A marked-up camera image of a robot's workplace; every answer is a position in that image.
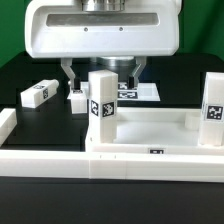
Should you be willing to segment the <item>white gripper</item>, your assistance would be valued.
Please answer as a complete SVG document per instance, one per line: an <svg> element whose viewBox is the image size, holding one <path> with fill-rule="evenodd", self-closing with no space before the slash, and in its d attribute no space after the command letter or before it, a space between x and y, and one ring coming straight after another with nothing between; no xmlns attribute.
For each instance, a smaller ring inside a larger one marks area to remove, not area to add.
<svg viewBox="0 0 224 224"><path fill-rule="evenodd" d="M71 58L138 56L128 88L138 86L147 58L179 48L180 0L123 0L95 11L83 0L32 0L25 14L25 48L33 58L62 58L72 90L80 79Z"/></svg>

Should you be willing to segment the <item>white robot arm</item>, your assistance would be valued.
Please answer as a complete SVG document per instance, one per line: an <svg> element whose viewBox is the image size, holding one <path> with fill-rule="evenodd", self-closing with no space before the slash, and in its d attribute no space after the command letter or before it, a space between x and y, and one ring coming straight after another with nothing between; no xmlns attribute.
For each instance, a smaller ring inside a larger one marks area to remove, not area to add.
<svg viewBox="0 0 224 224"><path fill-rule="evenodd" d="M59 58L70 79L74 58L135 66L179 48L182 0L32 0L25 13L25 48L33 58Z"/></svg>

